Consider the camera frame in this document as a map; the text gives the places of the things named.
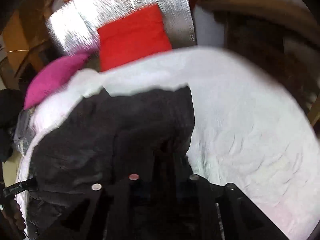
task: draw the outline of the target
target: red pillow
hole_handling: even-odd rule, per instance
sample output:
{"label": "red pillow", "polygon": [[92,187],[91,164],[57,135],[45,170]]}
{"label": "red pillow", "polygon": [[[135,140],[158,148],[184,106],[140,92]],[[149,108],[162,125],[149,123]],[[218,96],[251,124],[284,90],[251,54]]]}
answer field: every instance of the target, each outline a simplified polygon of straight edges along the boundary
{"label": "red pillow", "polygon": [[172,49],[158,5],[144,7],[98,29],[100,69],[108,69]]}

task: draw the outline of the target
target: cardboard box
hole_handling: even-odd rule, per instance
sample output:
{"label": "cardboard box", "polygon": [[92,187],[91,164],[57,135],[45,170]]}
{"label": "cardboard box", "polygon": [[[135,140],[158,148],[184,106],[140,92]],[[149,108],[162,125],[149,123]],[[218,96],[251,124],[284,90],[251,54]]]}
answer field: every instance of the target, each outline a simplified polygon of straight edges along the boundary
{"label": "cardboard box", "polygon": [[15,78],[8,58],[0,62],[0,76],[6,88],[19,89],[19,80]]}
{"label": "cardboard box", "polygon": [[[23,0],[3,30],[7,57],[14,72],[28,56],[29,51],[49,39],[43,16],[44,0]],[[40,59],[34,58],[39,65]]]}

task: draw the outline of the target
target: black fabric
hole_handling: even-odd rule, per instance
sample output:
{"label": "black fabric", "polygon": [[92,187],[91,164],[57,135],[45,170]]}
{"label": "black fabric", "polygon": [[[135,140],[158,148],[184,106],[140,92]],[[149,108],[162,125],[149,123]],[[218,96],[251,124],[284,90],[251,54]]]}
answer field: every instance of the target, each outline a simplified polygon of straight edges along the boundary
{"label": "black fabric", "polygon": [[151,180],[146,171],[154,154],[185,155],[194,128],[188,87],[152,90],[131,97],[99,95],[83,99],[59,129],[34,149],[30,174],[29,237],[41,234],[91,185],[109,185],[130,174]]}
{"label": "black fabric", "polygon": [[19,90],[0,90],[0,161],[12,155],[12,140],[19,112],[24,104],[23,94]]}

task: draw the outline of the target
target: grey cloth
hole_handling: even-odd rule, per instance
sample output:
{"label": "grey cloth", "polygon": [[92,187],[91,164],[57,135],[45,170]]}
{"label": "grey cloth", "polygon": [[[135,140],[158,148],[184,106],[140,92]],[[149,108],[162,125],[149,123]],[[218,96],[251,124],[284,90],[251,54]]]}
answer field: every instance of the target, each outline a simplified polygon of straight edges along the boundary
{"label": "grey cloth", "polygon": [[196,5],[193,9],[197,45],[224,47],[224,24],[215,21],[214,14]]}
{"label": "grey cloth", "polygon": [[12,155],[12,140],[19,112],[23,108],[23,94],[19,90],[0,90],[0,161]]}
{"label": "grey cloth", "polygon": [[22,110],[18,116],[16,130],[13,136],[15,148],[24,156],[36,132],[29,126],[30,118],[34,108]]}

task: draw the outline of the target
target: crumpled fabric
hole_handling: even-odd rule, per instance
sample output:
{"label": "crumpled fabric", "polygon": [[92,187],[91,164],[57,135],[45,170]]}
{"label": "crumpled fabric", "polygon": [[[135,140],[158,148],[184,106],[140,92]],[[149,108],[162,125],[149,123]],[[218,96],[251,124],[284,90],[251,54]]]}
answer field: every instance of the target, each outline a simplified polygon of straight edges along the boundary
{"label": "crumpled fabric", "polygon": [[12,155],[12,140],[24,98],[19,90],[0,90],[0,161]]}
{"label": "crumpled fabric", "polygon": [[105,90],[84,98],[63,124],[35,147],[30,175],[29,237],[39,235],[94,183],[109,185],[130,174],[151,181],[154,153],[184,156],[194,127],[191,92],[151,90],[111,97]]}
{"label": "crumpled fabric", "polygon": [[18,121],[13,136],[13,142],[18,152],[23,156],[29,148],[29,145],[36,135],[35,130],[29,125],[34,107],[28,110],[22,110],[18,116]]}
{"label": "crumpled fabric", "polygon": [[46,26],[64,55],[98,51],[98,28],[154,3],[163,13],[164,29],[172,47],[194,46],[188,0],[70,0],[48,18]]}
{"label": "crumpled fabric", "polygon": [[[193,47],[105,73],[111,96],[188,84],[195,128],[187,152],[194,173],[235,183],[290,240],[306,240],[320,220],[320,146],[305,114],[278,82],[223,49]],[[85,82],[92,89],[99,82]],[[32,141],[18,181],[28,178]],[[26,192],[17,195],[25,217]]]}
{"label": "crumpled fabric", "polygon": [[59,127],[83,98],[98,94],[101,88],[102,79],[97,71],[92,69],[77,71],[68,84],[36,107],[30,125],[34,127],[36,133],[41,133],[50,127]]}

